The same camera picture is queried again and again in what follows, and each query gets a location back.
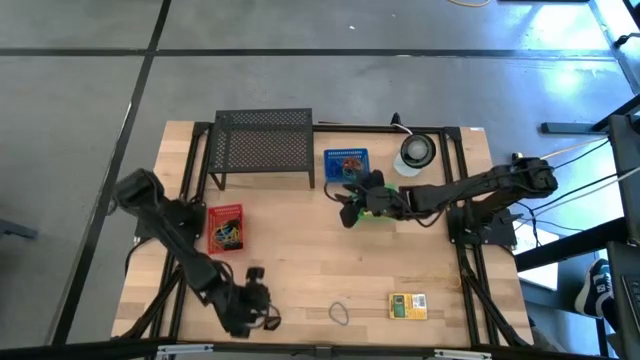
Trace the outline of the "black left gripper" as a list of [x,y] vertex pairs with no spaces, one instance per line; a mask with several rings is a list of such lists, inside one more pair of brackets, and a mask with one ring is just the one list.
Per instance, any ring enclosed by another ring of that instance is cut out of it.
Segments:
[[213,307],[223,329],[234,338],[248,338],[257,322],[264,326],[270,321],[270,292],[264,285],[265,269],[250,267],[246,272],[246,282],[237,285],[231,274],[224,270],[221,280],[213,288]]

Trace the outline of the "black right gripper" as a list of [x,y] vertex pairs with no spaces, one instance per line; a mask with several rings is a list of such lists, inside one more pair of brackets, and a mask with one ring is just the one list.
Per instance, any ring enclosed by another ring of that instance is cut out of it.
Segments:
[[343,184],[349,195],[335,193],[333,198],[343,207],[339,212],[342,225],[352,228],[361,213],[374,217],[388,217],[394,220],[409,220],[412,212],[400,193],[385,185],[380,170],[360,174],[354,181]]

